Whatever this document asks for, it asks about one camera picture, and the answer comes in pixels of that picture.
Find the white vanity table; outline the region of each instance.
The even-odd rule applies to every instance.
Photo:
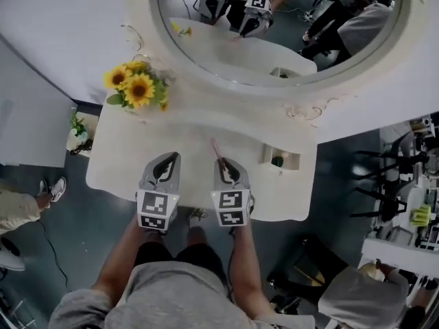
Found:
[[[403,57],[401,50],[413,41],[412,34],[422,24],[407,14],[425,8],[420,0],[397,1],[397,13],[379,37],[344,64],[316,73],[313,62],[279,45],[270,45],[269,51],[261,49],[260,45],[271,43],[254,38],[219,52],[206,42],[216,40],[220,45],[225,41],[221,33],[231,32],[212,34],[213,27],[195,21],[174,20],[181,28],[193,28],[192,38],[179,37],[159,0],[127,2],[135,30],[130,38],[138,38],[140,46],[137,53],[172,70],[176,83],[166,113],[151,111],[135,117],[104,105],[87,184],[134,200],[145,165],[160,154],[178,151],[182,156],[180,204],[212,208],[209,192],[213,190],[215,156],[210,139],[214,138],[225,157],[247,169],[257,200],[252,217],[265,221],[306,219],[317,143],[322,141],[319,133],[329,128],[320,115],[328,107],[341,109],[343,101],[334,99],[355,94]],[[211,33],[211,37],[202,37],[202,33]],[[243,46],[248,48],[247,58],[240,57]],[[279,66],[297,77],[268,75]],[[358,115],[361,119],[367,116]],[[284,172],[260,164],[263,144],[300,155],[299,168]]]
[[[181,99],[194,96],[193,91],[182,91]],[[260,164],[263,143],[256,140],[256,127],[248,126],[247,135],[238,134],[228,128],[182,124],[182,110],[171,103],[166,113],[152,112],[147,117],[134,116],[121,108],[104,105],[97,126],[91,159],[88,164],[86,182],[91,188],[108,191],[113,195],[134,201],[143,170],[153,158],[170,151],[177,151],[182,157],[180,174],[180,202],[182,206],[213,208],[210,192],[213,190],[213,163],[216,159],[211,138],[219,145],[224,157],[242,164],[249,175],[252,194],[257,203],[252,218],[263,221],[283,221],[294,219],[303,221],[309,213],[317,147],[312,141],[308,145],[290,142],[289,149],[302,152],[300,170],[280,170],[270,164]],[[193,111],[194,120],[202,123],[202,113]],[[221,113],[211,112],[211,123]],[[245,108],[236,120],[230,114],[228,122],[233,128],[245,117]],[[258,122],[264,122],[264,112]],[[271,145],[281,144],[284,135],[294,135],[291,121],[268,123],[266,118],[261,130],[277,131],[272,136]],[[312,137],[313,132],[302,129],[296,137]]]

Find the potted plant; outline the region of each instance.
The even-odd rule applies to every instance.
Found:
[[[74,110],[71,115],[71,133],[80,141],[80,143],[85,143],[88,139],[87,128],[82,122],[84,119],[78,119],[76,116],[77,111]]]

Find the yellow flower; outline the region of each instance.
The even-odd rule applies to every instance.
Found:
[[[122,89],[131,75],[132,71],[125,66],[117,66],[104,74],[104,85],[106,88]]]
[[[134,108],[149,105],[150,98],[156,91],[152,79],[146,74],[135,74],[128,79],[125,89],[125,100]]]
[[[177,32],[180,33],[180,26],[176,23],[176,22],[171,22],[173,29]]]
[[[145,69],[148,66],[148,63],[144,61],[129,61],[127,63],[122,64],[122,66],[125,66],[127,69],[131,71],[135,71],[137,69]]]

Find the concrete floor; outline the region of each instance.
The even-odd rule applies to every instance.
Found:
[[[355,165],[375,168],[377,163],[367,161],[364,165],[364,162],[358,161],[360,158],[353,155],[358,149],[378,150],[379,132],[368,132],[319,146],[311,210],[306,221],[254,222],[254,238],[264,278],[278,267],[287,269],[293,279],[305,281],[292,271],[292,264],[301,253],[299,236],[310,232],[317,234],[350,264],[355,265],[359,261],[369,220],[350,219],[349,215],[372,210],[374,201],[353,191],[357,182],[353,180],[352,171]],[[51,184],[61,175],[68,180],[63,198],[41,217],[60,266],[68,276],[68,289],[56,268],[54,254],[39,223],[25,224],[5,235],[19,247],[26,270],[10,272],[0,287],[12,303],[26,299],[26,307],[36,319],[38,328],[46,328],[51,312],[68,290],[89,287],[94,283],[105,258],[135,211],[133,202],[90,189],[85,182],[87,165],[87,158],[67,154],[64,169],[0,167],[0,178],[31,194],[37,194],[41,178],[48,179]],[[361,184],[370,188],[372,182]],[[232,247],[228,230],[218,228],[216,217],[212,214],[203,220],[202,225],[226,266]],[[172,225],[165,242],[174,254],[182,249],[185,232],[183,221],[177,220]],[[269,297],[274,294],[269,287],[266,291]],[[315,311],[308,307],[304,310]],[[319,326],[326,321],[319,317]]]

